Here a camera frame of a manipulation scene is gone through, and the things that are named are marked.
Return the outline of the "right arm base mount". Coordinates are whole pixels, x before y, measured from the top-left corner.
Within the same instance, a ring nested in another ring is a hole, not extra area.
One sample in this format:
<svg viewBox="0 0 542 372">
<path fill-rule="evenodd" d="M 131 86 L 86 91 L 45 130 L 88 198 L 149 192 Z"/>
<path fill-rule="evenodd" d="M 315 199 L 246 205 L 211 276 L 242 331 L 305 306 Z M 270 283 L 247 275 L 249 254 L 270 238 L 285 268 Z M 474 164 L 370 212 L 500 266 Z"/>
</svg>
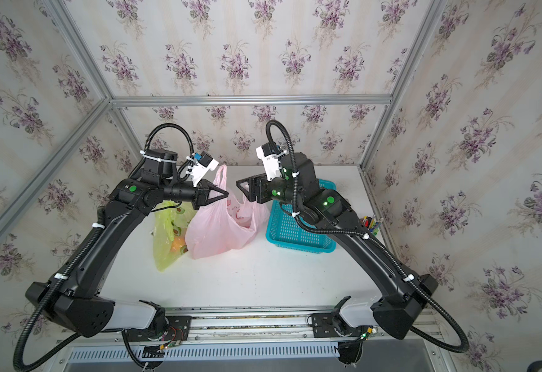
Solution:
<svg viewBox="0 0 542 372">
<path fill-rule="evenodd" d="M 372 325 L 351 327 L 337 313 L 313 313 L 306 319 L 307 326 L 312 328 L 315 339 L 339 338 L 336 353 L 338 360 L 345 366 L 355 367 L 363 354 L 363 344 L 377 334 Z"/>
</svg>

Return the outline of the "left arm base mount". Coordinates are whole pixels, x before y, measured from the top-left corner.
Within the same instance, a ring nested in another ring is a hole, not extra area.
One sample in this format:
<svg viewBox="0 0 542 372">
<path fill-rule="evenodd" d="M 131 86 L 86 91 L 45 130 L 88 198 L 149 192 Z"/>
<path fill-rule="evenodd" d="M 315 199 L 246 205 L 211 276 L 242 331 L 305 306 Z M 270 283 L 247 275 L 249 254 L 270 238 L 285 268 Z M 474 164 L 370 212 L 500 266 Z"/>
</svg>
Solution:
<svg viewBox="0 0 542 372">
<path fill-rule="evenodd" d="M 148 359 L 162 360 L 168 351 L 181 346 L 188 340 L 192 318 L 190 316 L 166 316 L 163 328 L 156 330 L 125 330 L 122 336 L 125 345 L 129 345 L 135 357 L 141 361 Z"/>
</svg>

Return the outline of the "yellow-green plastic bag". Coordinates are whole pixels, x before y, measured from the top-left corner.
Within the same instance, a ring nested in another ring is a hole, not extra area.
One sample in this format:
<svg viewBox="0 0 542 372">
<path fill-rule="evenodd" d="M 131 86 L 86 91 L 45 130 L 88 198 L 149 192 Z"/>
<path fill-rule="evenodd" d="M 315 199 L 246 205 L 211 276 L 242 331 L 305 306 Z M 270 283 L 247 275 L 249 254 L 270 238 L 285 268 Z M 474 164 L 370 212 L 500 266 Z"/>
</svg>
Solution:
<svg viewBox="0 0 542 372">
<path fill-rule="evenodd" d="M 187 251 L 185 236 L 197 211 L 189 202 L 162 202 L 156 206 L 153 230 L 153 258 L 164 272 Z"/>
</svg>

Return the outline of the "pink plastic bag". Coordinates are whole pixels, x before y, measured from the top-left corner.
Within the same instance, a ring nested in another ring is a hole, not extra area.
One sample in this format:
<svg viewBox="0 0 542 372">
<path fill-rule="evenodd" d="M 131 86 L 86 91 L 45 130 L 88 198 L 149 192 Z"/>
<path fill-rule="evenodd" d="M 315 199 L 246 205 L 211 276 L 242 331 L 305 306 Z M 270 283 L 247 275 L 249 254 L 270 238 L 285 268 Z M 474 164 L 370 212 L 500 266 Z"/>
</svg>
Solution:
<svg viewBox="0 0 542 372">
<path fill-rule="evenodd" d="M 269 220 L 265 205 L 239 201 L 232 192 L 223 200 L 201 207 L 190 221 L 185 235 L 188 253 L 194 260 L 241 250 L 253 240 Z"/>
</svg>

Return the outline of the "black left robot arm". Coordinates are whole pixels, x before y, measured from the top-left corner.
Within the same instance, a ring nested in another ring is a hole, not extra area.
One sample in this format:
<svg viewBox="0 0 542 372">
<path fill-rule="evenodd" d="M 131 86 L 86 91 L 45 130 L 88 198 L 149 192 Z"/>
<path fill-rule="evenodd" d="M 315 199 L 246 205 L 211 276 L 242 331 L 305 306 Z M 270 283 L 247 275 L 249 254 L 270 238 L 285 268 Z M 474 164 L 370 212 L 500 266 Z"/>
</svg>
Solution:
<svg viewBox="0 0 542 372">
<path fill-rule="evenodd" d="M 178 130 L 185 139 L 190 139 L 187 130 L 175 123 L 160 124 L 152 130 L 145 141 L 141 161 L 114 188 L 106 206 L 97 210 L 97 221 L 75 253 L 50 279 L 29 286 L 25 297 L 35 309 L 15 345 L 16 371 L 35 370 L 80 337 L 120 331 L 124 343 L 128 343 L 129 330 L 137 330 L 147 339 L 159 340 L 170 328 L 161 305 L 147 301 L 125 304 L 100 297 L 123 244 L 148 215 L 164 210 L 162 202 L 188 202 L 199 209 L 229 195 L 210 181 L 190 181 L 189 173 L 199 160 L 196 153 L 178 166 L 175 152 L 151 149 L 156 134 L 165 129 Z M 24 350 L 40 317 L 73 334 L 37 361 L 27 364 Z"/>
</svg>

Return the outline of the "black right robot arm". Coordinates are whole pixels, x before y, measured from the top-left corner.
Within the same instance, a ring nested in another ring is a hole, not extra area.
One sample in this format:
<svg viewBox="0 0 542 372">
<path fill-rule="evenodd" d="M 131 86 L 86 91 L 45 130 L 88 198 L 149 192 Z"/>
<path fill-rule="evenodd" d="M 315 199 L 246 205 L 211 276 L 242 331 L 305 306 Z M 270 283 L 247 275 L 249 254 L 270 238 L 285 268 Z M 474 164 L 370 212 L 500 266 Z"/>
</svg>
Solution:
<svg viewBox="0 0 542 372">
<path fill-rule="evenodd" d="M 350 203 L 334 189 L 319 184 L 313 162 L 294 150 L 285 126 L 272 119 L 266 124 L 267 143 L 258 149 L 264 173 L 237 181 L 246 198 L 259 204 L 275 201 L 280 211 L 305 232 L 327 236 L 341 246 L 368 274 L 379 291 L 368 305 L 370 318 L 395 339 L 414 333 L 452 353 L 466 353 L 469 339 L 457 321 L 433 299 L 438 282 L 401 263 L 369 228 Z M 426 306 L 432 307 L 453 328 L 460 342 L 451 345 L 415 327 Z"/>
</svg>

